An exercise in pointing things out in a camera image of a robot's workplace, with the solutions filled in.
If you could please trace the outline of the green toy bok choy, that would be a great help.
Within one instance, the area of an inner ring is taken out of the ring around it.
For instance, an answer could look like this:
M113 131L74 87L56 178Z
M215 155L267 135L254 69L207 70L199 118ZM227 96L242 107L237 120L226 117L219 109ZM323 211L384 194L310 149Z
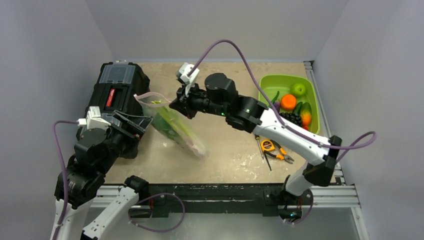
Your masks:
M153 127L168 139L178 142L182 134L189 134L188 128L178 116L178 113L169 108L168 104L154 107L155 116Z

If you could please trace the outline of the clear zip top bag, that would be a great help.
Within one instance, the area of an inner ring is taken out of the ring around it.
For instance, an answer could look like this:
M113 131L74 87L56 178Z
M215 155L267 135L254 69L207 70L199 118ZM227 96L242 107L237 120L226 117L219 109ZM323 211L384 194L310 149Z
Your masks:
M164 95L149 91L133 96L141 105L143 114L153 118L151 124L154 129L198 158L207 156L208 150L204 142L180 116L180 113L170 108L171 101Z

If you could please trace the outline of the toy leek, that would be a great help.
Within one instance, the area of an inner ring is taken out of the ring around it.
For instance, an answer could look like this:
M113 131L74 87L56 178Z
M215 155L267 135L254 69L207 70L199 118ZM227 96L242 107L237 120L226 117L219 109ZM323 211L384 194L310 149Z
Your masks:
M278 91L276 92L275 96L274 96L274 97L272 98L272 100L271 100L271 103L272 103L272 104L274 104L274 103L278 100L279 95L280 95L280 91L278 90Z

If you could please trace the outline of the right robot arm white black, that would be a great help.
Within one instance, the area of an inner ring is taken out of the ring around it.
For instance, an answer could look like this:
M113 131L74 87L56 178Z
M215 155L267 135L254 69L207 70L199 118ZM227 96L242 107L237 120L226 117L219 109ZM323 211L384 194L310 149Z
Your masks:
M235 82L223 73L209 75L199 88L183 73L176 74L182 84L170 108L192 119L197 112L223 116L234 129L253 133L275 141L296 152L306 160L302 169L290 175L280 196L288 204L294 203L312 186L327 187L333 177L338 147L342 139L313 134L291 122L282 122L279 114L264 103L240 95Z

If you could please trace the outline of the black yellow screwdriver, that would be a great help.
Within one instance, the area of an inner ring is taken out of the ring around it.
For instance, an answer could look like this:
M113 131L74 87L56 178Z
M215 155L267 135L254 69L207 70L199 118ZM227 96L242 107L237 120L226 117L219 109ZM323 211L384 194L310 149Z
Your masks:
M255 134L254 137L255 137L255 140L257 142L257 145L258 145L258 148L259 148L259 151L260 151L260 155L261 155L262 159L264 160L265 155L264 155L264 151L262 150L262 147L261 147L260 136Z

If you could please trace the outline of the green plastic basket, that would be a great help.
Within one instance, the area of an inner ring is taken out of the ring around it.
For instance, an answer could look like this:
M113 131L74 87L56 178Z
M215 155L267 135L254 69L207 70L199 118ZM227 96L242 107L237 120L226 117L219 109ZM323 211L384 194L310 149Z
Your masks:
M318 134L320 132L320 114L317 104L316 92L312 83L306 78L292 75L281 75L272 74L266 75L259 81L259 86L265 93L265 95L272 101L273 97L279 91L279 97L277 99L280 102L284 95L290 94L290 87L295 83L301 83L305 85L307 93L297 99L298 102L310 103L312 110L312 120L309 127L309 132ZM285 111L280 108L279 113L292 113L293 111Z

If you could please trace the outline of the purple toy eggplant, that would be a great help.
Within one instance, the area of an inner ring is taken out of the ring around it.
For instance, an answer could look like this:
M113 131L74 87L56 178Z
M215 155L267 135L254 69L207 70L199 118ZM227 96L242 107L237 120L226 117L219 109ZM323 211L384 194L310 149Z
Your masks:
M276 109L276 112L277 113L279 113L280 112L280 102L279 101L275 101L274 103L273 103L273 106L275 107L275 109Z

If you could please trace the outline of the yellow tape measure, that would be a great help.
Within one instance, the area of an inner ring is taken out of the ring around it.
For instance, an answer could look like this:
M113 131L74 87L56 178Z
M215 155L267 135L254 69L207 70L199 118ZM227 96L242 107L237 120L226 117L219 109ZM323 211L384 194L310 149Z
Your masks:
M262 140L260 147L263 152L272 152L275 150L275 145L270 139Z

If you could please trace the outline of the orange toy fruit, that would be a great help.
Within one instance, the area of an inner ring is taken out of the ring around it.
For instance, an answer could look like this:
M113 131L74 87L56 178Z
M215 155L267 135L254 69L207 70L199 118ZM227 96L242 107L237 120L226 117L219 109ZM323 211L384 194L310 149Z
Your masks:
M280 99L280 108L285 111L293 111L297 104L297 98L292 94L286 94Z

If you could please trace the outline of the toy cucumber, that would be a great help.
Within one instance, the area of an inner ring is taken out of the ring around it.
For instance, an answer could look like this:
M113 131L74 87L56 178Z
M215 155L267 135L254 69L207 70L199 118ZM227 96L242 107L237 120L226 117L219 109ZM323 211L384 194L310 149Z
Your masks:
M292 113L299 116L300 115L301 108L302 108L302 105L303 105L303 102L302 101L298 102L296 104L295 108L293 109Z

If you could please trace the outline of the green toy apple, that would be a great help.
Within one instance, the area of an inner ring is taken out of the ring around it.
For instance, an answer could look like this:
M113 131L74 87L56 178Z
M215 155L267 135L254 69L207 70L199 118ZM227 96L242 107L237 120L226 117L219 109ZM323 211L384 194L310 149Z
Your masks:
M307 93L306 86L302 83L294 83L290 86L290 94L295 98L301 98Z

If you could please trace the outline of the toy mango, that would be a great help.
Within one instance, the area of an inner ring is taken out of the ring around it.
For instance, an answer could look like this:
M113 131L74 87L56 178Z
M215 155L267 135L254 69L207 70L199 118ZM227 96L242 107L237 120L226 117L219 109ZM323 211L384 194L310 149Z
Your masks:
M309 102L302 104L299 115L302 120L302 126L308 127L312 121L312 107Z

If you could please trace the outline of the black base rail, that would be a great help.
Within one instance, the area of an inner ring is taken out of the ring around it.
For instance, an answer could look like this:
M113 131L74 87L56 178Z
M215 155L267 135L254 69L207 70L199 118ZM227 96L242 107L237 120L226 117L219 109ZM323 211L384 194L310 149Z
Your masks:
M282 183L154 183L128 211L132 218L167 218L171 213L259 214L297 220L313 204L311 190L301 196L283 192Z

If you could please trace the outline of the orange handled pliers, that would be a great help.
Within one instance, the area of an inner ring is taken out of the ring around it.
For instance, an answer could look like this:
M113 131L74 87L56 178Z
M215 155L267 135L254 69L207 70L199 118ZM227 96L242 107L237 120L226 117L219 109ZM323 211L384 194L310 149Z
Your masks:
M272 167L271 167L271 164L270 164L268 157L278 159L278 160L281 160L281 161L285 161L289 164L293 164L295 160L290 155L287 154L287 152L282 148L282 146L274 140L271 140L271 141L273 142L273 144L275 146L275 150L264 152L264 159L265 159L265 161L268 165L269 170L272 171Z

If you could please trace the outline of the aluminium frame rail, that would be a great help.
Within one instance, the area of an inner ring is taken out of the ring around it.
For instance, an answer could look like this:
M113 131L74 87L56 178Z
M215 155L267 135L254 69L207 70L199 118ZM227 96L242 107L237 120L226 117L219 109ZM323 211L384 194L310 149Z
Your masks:
M91 208L105 208L117 196L121 184L103 185L90 205ZM313 186L313 206L315 208L359 208L360 201L356 188L349 185Z

